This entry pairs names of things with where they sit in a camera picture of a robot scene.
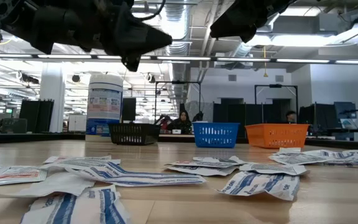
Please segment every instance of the container label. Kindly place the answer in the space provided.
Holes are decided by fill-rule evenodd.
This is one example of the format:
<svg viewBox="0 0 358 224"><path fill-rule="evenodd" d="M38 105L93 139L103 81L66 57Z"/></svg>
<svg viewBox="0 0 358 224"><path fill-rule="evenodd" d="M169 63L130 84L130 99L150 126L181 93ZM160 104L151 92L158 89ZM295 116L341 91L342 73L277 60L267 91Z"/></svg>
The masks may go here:
<svg viewBox="0 0 358 224"><path fill-rule="evenodd" d="M109 124L119 123L122 92L105 88L89 89L86 134L108 137Z"/></svg>

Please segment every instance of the metal frame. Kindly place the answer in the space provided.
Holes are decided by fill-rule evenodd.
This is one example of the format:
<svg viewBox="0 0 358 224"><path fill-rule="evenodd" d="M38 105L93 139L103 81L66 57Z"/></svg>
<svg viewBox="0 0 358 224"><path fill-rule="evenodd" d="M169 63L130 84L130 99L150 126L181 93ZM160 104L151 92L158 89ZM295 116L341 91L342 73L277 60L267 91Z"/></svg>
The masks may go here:
<svg viewBox="0 0 358 224"><path fill-rule="evenodd" d="M280 85L280 84L273 84L273 85L255 85L254 86L254 93L255 93L255 105L257 104L257 88L258 87L269 87L269 88L283 88L283 87L287 87L287 89L289 90L289 87L293 87L295 89L295 101L296 101L296 116L299 115L299 108L298 108L298 86L296 85Z"/></svg>
<svg viewBox="0 0 358 224"><path fill-rule="evenodd" d="M186 85L186 84L198 84L198 89L199 89L199 92L198 92L198 112L201 111L201 82L183 82L183 81L156 81L155 82L155 91L154 91L154 121L157 120L157 85L159 83L171 83L171 84L174 84L174 85Z"/></svg>

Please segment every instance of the woman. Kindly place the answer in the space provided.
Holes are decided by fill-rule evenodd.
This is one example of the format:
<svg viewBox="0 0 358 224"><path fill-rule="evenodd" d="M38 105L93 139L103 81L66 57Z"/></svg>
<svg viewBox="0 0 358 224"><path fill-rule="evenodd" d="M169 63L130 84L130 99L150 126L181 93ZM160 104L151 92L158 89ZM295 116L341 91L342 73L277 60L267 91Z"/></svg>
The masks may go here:
<svg viewBox="0 0 358 224"><path fill-rule="evenodd" d="M180 112L180 117L174 119L172 123L168 125L168 130L180 129L182 134L191 134L191 121L189 114L186 110Z"/></svg>

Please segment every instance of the black hair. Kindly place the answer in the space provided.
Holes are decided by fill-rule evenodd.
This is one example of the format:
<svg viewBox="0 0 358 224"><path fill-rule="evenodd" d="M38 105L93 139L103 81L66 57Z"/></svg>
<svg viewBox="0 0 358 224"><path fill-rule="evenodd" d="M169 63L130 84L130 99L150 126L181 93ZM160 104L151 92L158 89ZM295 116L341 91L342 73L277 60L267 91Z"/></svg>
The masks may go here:
<svg viewBox="0 0 358 224"><path fill-rule="evenodd" d="M189 113L187 113L186 110L183 110L183 111L181 111L181 112L179 113L179 119L180 119L180 116L181 116L182 113L185 113L185 114L186 114L186 121L190 121Z"/></svg>
<svg viewBox="0 0 358 224"><path fill-rule="evenodd" d="M288 116L290 116L291 114L296 114L296 112L295 112L295 111L288 111L288 112L286 113L285 117L288 117Z"/></svg>

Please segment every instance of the plastic basket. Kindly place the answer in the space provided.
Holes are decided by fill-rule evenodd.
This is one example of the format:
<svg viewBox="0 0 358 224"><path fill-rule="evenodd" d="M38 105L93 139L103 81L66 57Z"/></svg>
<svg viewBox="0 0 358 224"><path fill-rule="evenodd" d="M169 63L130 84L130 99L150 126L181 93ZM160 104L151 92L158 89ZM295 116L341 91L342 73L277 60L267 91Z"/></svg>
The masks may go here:
<svg viewBox="0 0 358 224"><path fill-rule="evenodd" d="M239 123L193 123L197 147L227 147L236 145Z"/></svg>
<svg viewBox="0 0 358 224"><path fill-rule="evenodd" d="M111 142L124 145L147 145L158 141L160 126L154 124L109 124Z"/></svg>
<svg viewBox="0 0 358 224"><path fill-rule="evenodd" d="M246 126L251 146L278 149L303 147L308 124L255 124Z"/></svg>

